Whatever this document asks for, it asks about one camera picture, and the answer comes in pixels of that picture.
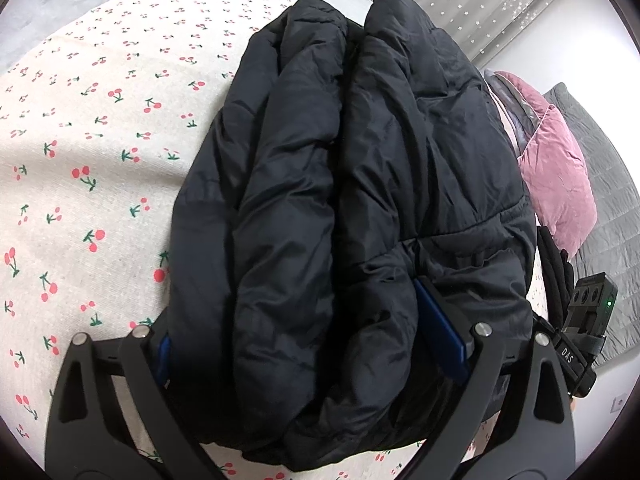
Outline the black quilted puffer jacket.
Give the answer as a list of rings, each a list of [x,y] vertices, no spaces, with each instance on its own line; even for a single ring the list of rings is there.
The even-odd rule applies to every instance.
[[[458,390],[416,296],[525,340],[535,216],[485,81],[413,0],[298,0],[250,38],[172,212],[184,431],[316,469],[431,440]]]

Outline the black folded garment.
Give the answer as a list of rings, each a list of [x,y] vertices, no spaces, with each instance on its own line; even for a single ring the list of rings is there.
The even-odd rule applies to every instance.
[[[562,328],[568,315],[568,305],[574,296],[574,268],[565,249],[556,247],[546,226],[537,228],[537,248],[546,292],[548,321]]]

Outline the grey quilted headboard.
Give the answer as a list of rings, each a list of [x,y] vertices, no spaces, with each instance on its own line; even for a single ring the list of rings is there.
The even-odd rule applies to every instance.
[[[639,344],[639,192],[620,153],[604,131],[559,82],[544,97],[562,113],[588,168],[598,220],[573,259],[576,274],[608,274],[618,288],[602,366]]]

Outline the pink velvet pillow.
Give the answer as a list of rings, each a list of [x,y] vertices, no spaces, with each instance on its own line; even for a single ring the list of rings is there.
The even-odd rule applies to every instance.
[[[539,224],[573,258],[598,218],[585,156],[559,107],[519,76],[496,72],[513,79],[541,119],[523,154],[515,154],[516,161]]]

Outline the folded grey pink bedding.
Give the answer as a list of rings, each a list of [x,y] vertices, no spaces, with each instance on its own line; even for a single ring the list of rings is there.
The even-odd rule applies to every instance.
[[[513,145],[514,152],[521,156],[537,131],[541,119],[533,105],[525,99],[524,91],[518,88],[506,73],[484,70],[484,78],[491,97],[498,107],[504,130]]]

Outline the cherry print bed sheet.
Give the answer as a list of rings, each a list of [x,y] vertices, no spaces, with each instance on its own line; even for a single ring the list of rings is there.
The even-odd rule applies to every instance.
[[[1,422],[44,464],[72,337],[167,304],[171,209],[250,36],[296,0],[11,0],[1,15]],[[368,0],[324,0],[362,22]]]

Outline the white wall socket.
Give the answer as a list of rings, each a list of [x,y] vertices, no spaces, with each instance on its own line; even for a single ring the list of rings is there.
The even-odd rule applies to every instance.
[[[618,412],[626,403],[626,396],[621,394],[620,396],[616,396],[612,401],[611,412]]]

